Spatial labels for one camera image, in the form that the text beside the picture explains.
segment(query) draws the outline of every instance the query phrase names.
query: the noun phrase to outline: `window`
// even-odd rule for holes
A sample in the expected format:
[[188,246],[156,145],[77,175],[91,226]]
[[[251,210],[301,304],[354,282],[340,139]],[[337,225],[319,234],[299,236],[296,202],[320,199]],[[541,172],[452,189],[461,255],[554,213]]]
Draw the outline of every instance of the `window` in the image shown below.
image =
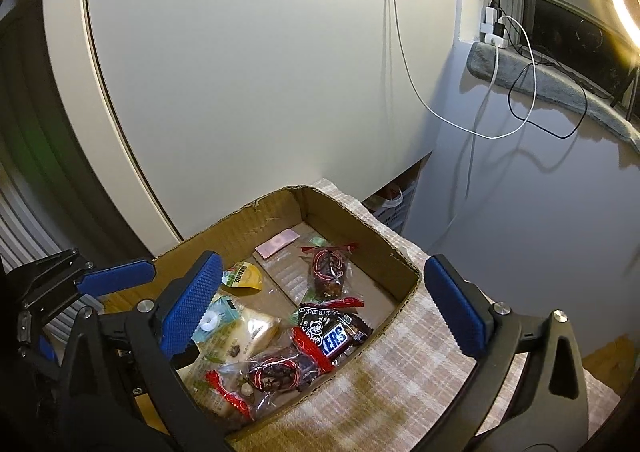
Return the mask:
[[[620,96],[620,105],[640,118],[640,89],[634,94],[638,51],[617,19],[611,0],[495,0],[527,30],[534,51],[553,59],[585,89],[603,98]],[[639,11],[636,0],[626,0]],[[516,48],[526,45],[508,27]]]

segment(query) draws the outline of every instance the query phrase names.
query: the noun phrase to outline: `plastic bag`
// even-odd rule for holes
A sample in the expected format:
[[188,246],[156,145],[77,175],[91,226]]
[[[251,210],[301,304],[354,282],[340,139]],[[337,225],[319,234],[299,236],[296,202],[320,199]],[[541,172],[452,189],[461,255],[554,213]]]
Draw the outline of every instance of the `plastic bag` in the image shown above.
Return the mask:
[[[326,299],[316,297],[314,282],[309,279],[312,252],[304,254],[302,248],[332,247],[333,245],[304,223],[296,225],[294,229],[296,233],[300,234],[300,237],[275,254],[264,259],[256,252],[254,258],[258,264],[296,305],[308,304],[339,309],[362,307],[364,305],[362,298],[350,288],[349,279],[352,274],[350,262],[347,263],[348,280],[345,281],[342,288],[342,298]],[[297,325],[297,317],[298,312],[294,311],[290,317],[292,325]]]
[[356,243],[349,243],[300,248],[310,256],[309,288],[300,305],[334,309],[364,306],[364,301],[354,295],[348,286],[351,253],[356,247]]
[[276,408],[278,396],[300,390],[333,369],[302,329],[293,327],[273,347],[250,360],[207,371],[204,380],[245,421],[254,421]]
[[196,344],[205,342],[215,331],[238,320],[240,313],[241,310],[236,307],[230,297],[226,295],[218,299],[214,297],[214,300],[210,302],[209,307],[202,315],[191,339]]
[[228,416],[232,407],[209,388],[204,375],[214,365],[234,364],[249,360],[265,350],[276,336],[280,319],[232,301],[238,316],[218,327],[203,342],[197,342],[200,355],[178,374],[193,400],[217,415]]

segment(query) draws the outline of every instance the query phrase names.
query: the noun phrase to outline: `yellow snack package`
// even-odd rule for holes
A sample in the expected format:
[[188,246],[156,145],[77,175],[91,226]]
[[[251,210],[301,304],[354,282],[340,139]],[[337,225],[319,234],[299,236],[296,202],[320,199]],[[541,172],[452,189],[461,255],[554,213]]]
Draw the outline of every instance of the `yellow snack package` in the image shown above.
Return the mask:
[[222,272],[222,284],[227,288],[250,288],[260,291],[262,290],[262,273],[255,265],[241,261]]

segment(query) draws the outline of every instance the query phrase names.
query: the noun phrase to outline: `pink packet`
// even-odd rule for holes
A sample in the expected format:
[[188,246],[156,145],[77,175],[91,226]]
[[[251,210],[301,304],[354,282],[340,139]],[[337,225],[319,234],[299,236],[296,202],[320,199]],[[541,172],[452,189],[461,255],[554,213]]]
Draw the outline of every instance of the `pink packet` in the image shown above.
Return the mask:
[[289,245],[299,237],[300,236],[292,229],[287,228],[279,234],[274,235],[267,242],[257,246],[255,250],[260,254],[260,257],[266,259],[268,257],[271,257],[271,255],[275,254],[278,250],[283,249],[285,246]]

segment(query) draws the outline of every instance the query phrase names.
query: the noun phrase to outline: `window sill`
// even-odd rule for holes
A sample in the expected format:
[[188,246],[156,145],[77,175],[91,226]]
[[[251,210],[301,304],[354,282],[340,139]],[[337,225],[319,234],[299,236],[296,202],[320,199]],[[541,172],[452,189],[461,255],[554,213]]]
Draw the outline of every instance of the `window sill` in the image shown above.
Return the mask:
[[[466,59],[466,68],[476,78],[491,80],[494,73],[495,48],[484,42],[475,42]],[[530,62],[528,58],[509,50],[500,51],[500,64],[495,83],[509,89],[518,73]],[[533,96],[533,77],[519,79],[514,91]],[[582,114],[584,111],[584,95],[582,89],[573,80],[548,66],[537,66],[538,99],[559,105],[569,111]],[[628,143],[640,155],[640,131],[625,120],[606,100],[587,91],[587,116],[610,131],[621,141]]]

